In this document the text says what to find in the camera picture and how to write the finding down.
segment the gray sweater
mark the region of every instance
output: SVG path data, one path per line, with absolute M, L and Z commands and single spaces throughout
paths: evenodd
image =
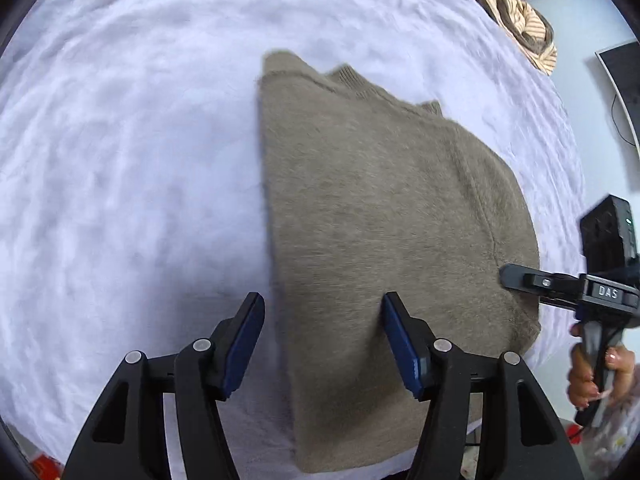
M 507 165 L 437 103 L 399 101 L 349 66 L 321 75 L 289 52 L 264 61 L 260 98 L 296 461 L 380 462 L 417 444 L 427 409 L 402 386 L 383 293 L 465 351 L 524 352 L 538 302 L 503 290 L 498 268 L 538 266 L 529 212 Z

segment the human hand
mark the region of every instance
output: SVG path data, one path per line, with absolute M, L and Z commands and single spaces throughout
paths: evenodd
M 571 328 L 571 335 L 580 336 L 580 325 Z M 576 408 L 586 408 L 592 400 L 603 399 L 610 395 L 614 402 L 622 399 L 631 389 L 636 367 L 636 356 L 623 345 L 607 349 L 605 362 L 609 370 L 615 370 L 613 388 L 610 391 L 600 392 L 593 382 L 593 370 L 587 362 L 578 343 L 571 350 L 572 368 L 569 372 L 569 388 L 567 395 L 569 401 Z

